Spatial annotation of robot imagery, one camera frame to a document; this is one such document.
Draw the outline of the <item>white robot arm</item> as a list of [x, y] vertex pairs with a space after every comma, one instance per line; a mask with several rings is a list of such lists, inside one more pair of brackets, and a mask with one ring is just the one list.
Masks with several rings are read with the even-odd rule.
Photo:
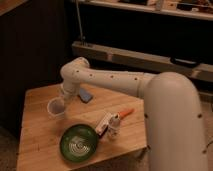
[[149, 171], [209, 171], [200, 97], [186, 76], [95, 70], [83, 57], [62, 66], [60, 74], [66, 100], [82, 83], [144, 100]]

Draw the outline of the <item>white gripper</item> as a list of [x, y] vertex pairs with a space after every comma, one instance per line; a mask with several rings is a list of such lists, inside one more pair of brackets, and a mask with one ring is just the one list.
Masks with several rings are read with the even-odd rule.
[[79, 87], [71, 87], [69, 90], [66, 90], [63, 85], [60, 85], [60, 97], [65, 103], [70, 103], [78, 95], [78, 92]]

